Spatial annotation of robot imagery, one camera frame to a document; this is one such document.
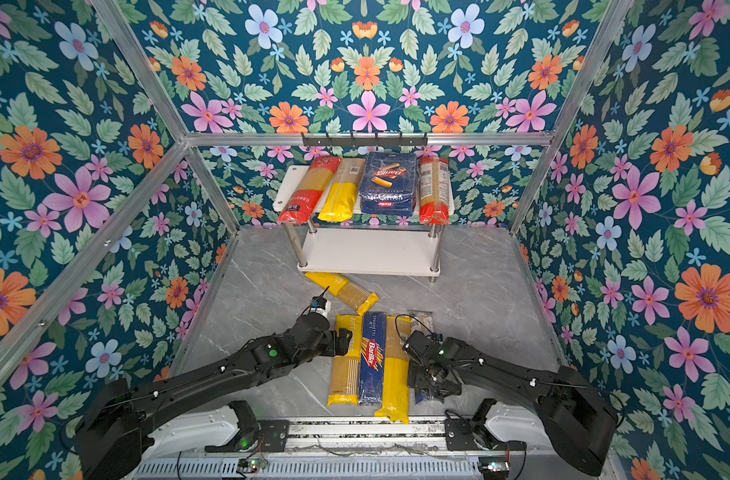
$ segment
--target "red pasta package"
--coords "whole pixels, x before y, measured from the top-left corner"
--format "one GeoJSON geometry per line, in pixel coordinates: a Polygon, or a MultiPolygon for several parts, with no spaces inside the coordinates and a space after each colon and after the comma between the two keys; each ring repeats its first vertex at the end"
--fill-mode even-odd
{"type": "Polygon", "coordinates": [[[450,173],[447,159],[422,158],[420,178],[419,221],[425,225],[449,224],[450,173]]]}
{"type": "Polygon", "coordinates": [[[293,225],[307,223],[340,163],[341,159],[336,157],[315,158],[277,218],[277,222],[293,225]]]}

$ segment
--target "pasta package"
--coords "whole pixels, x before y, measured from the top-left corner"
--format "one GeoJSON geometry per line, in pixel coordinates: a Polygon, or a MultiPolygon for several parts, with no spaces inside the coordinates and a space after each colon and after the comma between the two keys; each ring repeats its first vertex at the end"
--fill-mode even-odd
{"type": "Polygon", "coordinates": [[[322,197],[322,192],[325,191],[327,183],[331,181],[333,172],[340,163],[341,159],[336,157],[315,158],[277,218],[277,222],[293,225],[307,223],[314,212],[314,207],[322,197]]]}
{"type": "Polygon", "coordinates": [[[360,343],[363,338],[363,318],[359,315],[336,315],[336,328],[352,333],[346,355],[333,358],[331,390],[327,405],[356,405],[360,402],[360,343]]]}
{"type": "Polygon", "coordinates": [[[355,309],[358,315],[368,312],[379,300],[378,295],[365,290],[341,274],[308,272],[304,275],[322,288],[328,288],[328,292],[355,309]]]}
{"type": "Polygon", "coordinates": [[[446,158],[422,158],[420,167],[419,221],[422,224],[450,223],[450,173],[446,158]]]}
{"type": "Polygon", "coordinates": [[[383,398],[383,350],[387,343],[387,314],[363,316],[360,340],[360,403],[379,404],[383,398]]]}
{"type": "Polygon", "coordinates": [[[364,158],[346,158],[341,161],[331,180],[331,192],[317,216],[326,222],[345,222],[354,214],[357,189],[365,172],[364,158]]]}
{"type": "Polygon", "coordinates": [[[387,317],[387,348],[383,362],[383,399],[375,416],[387,417],[392,422],[408,424],[410,389],[408,365],[410,358],[403,352],[403,336],[410,335],[410,318],[387,317]]]}
{"type": "Polygon", "coordinates": [[[370,152],[360,181],[364,214],[412,216],[418,189],[415,154],[370,152]]]}

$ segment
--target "orange flower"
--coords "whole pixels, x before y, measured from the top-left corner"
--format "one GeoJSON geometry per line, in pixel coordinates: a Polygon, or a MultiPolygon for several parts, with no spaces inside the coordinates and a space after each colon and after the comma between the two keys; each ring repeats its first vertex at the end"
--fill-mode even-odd
{"type": "Polygon", "coordinates": [[[0,143],[5,147],[0,150],[3,162],[13,164],[10,169],[22,177],[29,175],[42,180],[45,174],[56,171],[55,165],[61,165],[61,155],[55,153],[61,147],[39,128],[32,131],[21,125],[16,127],[15,136],[5,134],[0,143]]]}
{"type": "Polygon", "coordinates": [[[469,124],[469,117],[466,114],[469,110],[466,106],[459,102],[449,101],[447,107],[440,105],[437,107],[435,115],[432,115],[430,124],[434,125],[432,131],[436,134],[460,134],[463,128],[469,124]]]}
{"type": "Polygon", "coordinates": [[[491,202],[485,205],[485,210],[483,210],[483,213],[485,214],[485,216],[499,216],[500,214],[504,213],[504,208],[506,208],[506,206],[503,202],[491,202]]]}
{"type": "Polygon", "coordinates": [[[570,287],[565,283],[564,278],[557,275],[552,281],[552,293],[554,293],[554,299],[562,303],[568,299],[568,292],[570,287]]]}
{"type": "Polygon", "coordinates": [[[661,138],[656,138],[653,142],[653,153],[650,156],[650,162],[655,165],[655,169],[663,172],[667,168],[670,172],[680,167],[681,161],[686,161],[693,150],[688,148],[693,144],[693,134],[687,132],[687,127],[677,125],[675,130],[671,127],[661,133],[661,138]]]}
{"type": "Polygon", "coordinates": [[[373,87],[381,82],[378,77],[380,73],[381,67],[376,65],[372,57],[362,57],[360,64],[354,68],[354,74],[357,76],[355,80],[365,90],[373,90],[373,87]]]}
{"type": "Polygon", "coordinates": [[[216,265],[221,263],[224,254],[226,254],[226,244],[221,244],[216,250],[216,265]]]}
{"type": "Polygon", "coordinates": [[[34,288],[24,288],[29,279],[18,272],[5,277],[0,268],[0,336],[8,333],[8,323],[17,324],[26,313],[24,306],[34,303],[34,288]]]}
{"type": "Polygon", "coordinates": [[[185,85],[189,90],[205,90],[207,79],[202,73],[202,67],[197,62],[191,62],[189,57],[173,57],[171,70],[174,75],[178,75],[176,77],[178,83],[185,85]]]}
{"type": "Polygon", "coordinates": [[[128,137],[128,146],[133,149],[133,158],[151,170],[163,154],[159,135],[147,124],[133,125],[130,133],[132,136],[128,137]]]}
{"type": "Polygon", "coordinates": [[[155,379],[152,381],[161,382],[162,380],[167,380],[169,378],[171,378],[171,367],[164,366],[164,367],[162,367],[162,370],[160,370],[159,375],[155,375],[155,379]]]}
{"type": "Polygon", "coordinates": [[[154,33],[157,33],[159,38],[168,38],[168,27],[156,20],[149,24],[154,33]]]}
{"type": "Polygon", "coordinates": [[[706,175],[716,175],[722,169],[722,159],[717,152],[711,152],[701,160],[701,171],[706,175]]]}
{"type": "Polygon", "coordinates": [[[297,105],[291,107],[287,101],[281,101],[279,108],[272,107],[269,113],[272,114],[269,123],[279,134],[305,134],[309,131],[309,119],[302,115],[303,111],[297,105]]]}
{"type": "Polygon", "coordinates": [[[178,308],[184,304],[186,300],[186,294],[189,293],[188,282],[184,280],[183,276],[179,276],[171,280],[171,285],[168,287],[166,302],[171,308],[178,308]]]}
{"type": "Polygon", "coordinates": [[[403,65],[403,61],[399,58],[392,58],[391,60],[389,60],[389,70],[391,70],[392,72],[399,72],[404,67],[405,65],[403,65]]]}
{"type": "Polygon", "coordinates": [[[264,216],[264,207],[256,205],[253,202],[245,202],[242,205],[242,209],[245,210],[245,213],[251,218],[261,218],[264,216]]]}
{"type": "Polygon", "coordinates": [[[375,22],[355,22],[352,24],[352,32],[357,38],[373,38],[378,32],[378,24],[375,22]]]}
{"type": "Polygon", "coordinates": [[[584,127],[573,137],[573,146],[570,148],[571,160],[573,167],[585,168],[586,164],[590,164],[594,159],[594,149],[597,148],[598,139],[595,136],[597,129],[594,125],[584,125],[584,127]]]}
{"type": "Polygon", "coordinates": [[[717,91],[709,102],[712,111],[720,111],[730,106],[730,90],[717,91]]]}
{"type": "Polygon", "coordinates": [[[660,475],[650,468],[648,461],[639,458],[635,458],[631,463],[631,476],[634,480],[660,480],[660,475]]]}
{"type": "Polygon", "coordinates": [[[679,300],[680,312],[686,320],[696,317],[696,328],[714,332],[714,323],[724,333],[730,332],[730,274],[720,278],[722,269],[703,264],[700,274],[695,267],[682,274],[685,283],[677,283],[674,296],[679,300]]]}
{"type": "Polygon", "coordinates": [[[575,33],[576,30],[578,30],[578,26],[581,24],[578,20],[571,20],[570,22],[564,24],[564,27],[562,27],[562,35],[565,37],[569,37],[573,33],[575,33]]]}
{"type": "Polygon", "coordinates": [[[343,65],[343,60],[341,59],[341,57],[334,58],[333,61],[331,62],[331,70],[334,72],[343,72],[343,67],[344,67],[344,65],[343,65]]]}
{"type": "Polygon", "coordinates": [[[530,87],[538,90],[546,90],[549,85],[557,82],[557,75],[562,73],[562,58],[546,55],[542,62],[533,65],[533,72],[528,75],[530,87]]]}

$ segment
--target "metal beam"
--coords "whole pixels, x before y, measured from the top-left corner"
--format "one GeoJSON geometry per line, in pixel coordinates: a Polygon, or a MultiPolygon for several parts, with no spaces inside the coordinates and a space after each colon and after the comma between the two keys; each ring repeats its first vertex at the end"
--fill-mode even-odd
{"type": "Polygon", "coordinates": [[[239,147],[247,145],[290,145],[303,147],[308,145],[319,147],[360,147],[419,145],[532,145],[546,146],[552,142],[551,132],[496,132],[473,134],[241,134],[225,132],[222,134],[187,134],[186,143],[190,147],[214,147],[229,145],[239,147]]]}
{"type": "Polygon", "coordinates": [[[581,103],[583,103],[586,94],[589,92],[591,83],[594,81],[594,77],[597,76],[597,71],[602,62],[604,62],[605,56],[608,54],[608,50],[610,50],[610,45],[615,40],[618,30],[624,23],[624,18],[633,4],[634,0],[610,0],[610,5],[605,11],[600,25],[597,27],[597,32],[591,40],[589,50],[586,52],[581,71],[576,75],[570,93],[568,93],[568,97],[565,99],[559,111],[557,120],[554,122],[554,142],[541,155],[541,159],[533,169],[533,174],[530,176],[528,186],[525,187],[523,196],[520,198],[517,214],[509,226],[509,231],[513,235],[516,235],[517,229],[523,224],[525,215],[533,205],[533,201],[535,201],[535,197],[549,172],[549,165],[552,164],[552,160],[557,158],[559,149],[562,148],[564,138],[575,120],[578,109],[581,107],[581,103]]]}
{"type": "Polygon", "coordinates": [[[152,70],[149,63],[149,55],[144,53],[144,48],[128,23],[125,15],[122,14],[116,0],[93,0],[93,7],[110,32],[122,56],[125,58],[131,70],[139,79],[139,84],[152,101],[157,113],[166,124],[173,140],[180,141],[187,133],[187,127],[178,114],[176,106],[168,97],[168,93],[162,86],[157,73],[152,70]]]}
{"type": "Polygon", "coordinates": [[[0,388],[10,378],[24,356],[37,346],[48,326],[72,300],[75,290],[85,283],[88,276],[101,263],[104,255],[109,253],[112,242],[122,237],[125,228],[139,215],[160,185],[173,173],[185,152],[186,146],[181,142],[173,144],[168,149],[159,163],[128,195],[125,202],[93,234],[53,283],[48,285],[24,318],[3,337],[0,341],[0,388]]]}
{"type": "Polygon", "coordinates": [[[226,254],[221,258],[221,263],[216,267],[216,272],[211,279],[211,283],[207,288],[207,292],[202,296],[200,301],[200,308],[197,309],[197,315],[193,318],[192,324],[189,326],[189,331],[186,335],[186,339],[182,342],[179,347],[179,351],[176,353],[176,358],[171,364],[171,376],[181,375],[184,373],[184,368],[187,365],[187,359],[191,355],[191,344],[200,336],[200,331],[207,322],[207,314],[211,311],[213,302],[215,301],[216,294],[218,293],[221,282],[224,280],[226,271],[229,270],[232,257],[235,256],[237,251],[237,235],[232,235],[229,239],[229,243],[226,245],[226,254]]]}
{"type": "Polygon", "coordinates": [[[190,147],[186,155],[186,160],[189,163],[189,167],[195,172],[197,179],[200,180],[200,185],[206,197],[213,203],[214,208],[216,208],[218,215],[221,217],[221,221],[226,224],[230,234],[236,235],[237,231],[240,230],[240,225],[237,223],[235,214],[229,208],[229,203],[224,196],[223,190],[216,183],[216,178],[213,176],[213,173],[205,165],[205,159],[202,157],[200,150],[190,147]]]}

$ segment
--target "barilla spaghetti box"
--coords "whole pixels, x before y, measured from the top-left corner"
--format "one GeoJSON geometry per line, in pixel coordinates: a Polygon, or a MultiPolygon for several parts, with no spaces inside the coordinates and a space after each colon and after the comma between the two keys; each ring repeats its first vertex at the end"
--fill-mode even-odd
{"type": "Polygon", "coordinates": [[[417,191],[415,154],[368,154],[360,181],[360,207],[364,214],[412,216],[417,191]]]}
{"type": "Polygon", "coordinates": [[[360,341],[360,403],[379,404],[383,398],[383,350],[387,345],[387,314],[363,316],[360,341]]]}

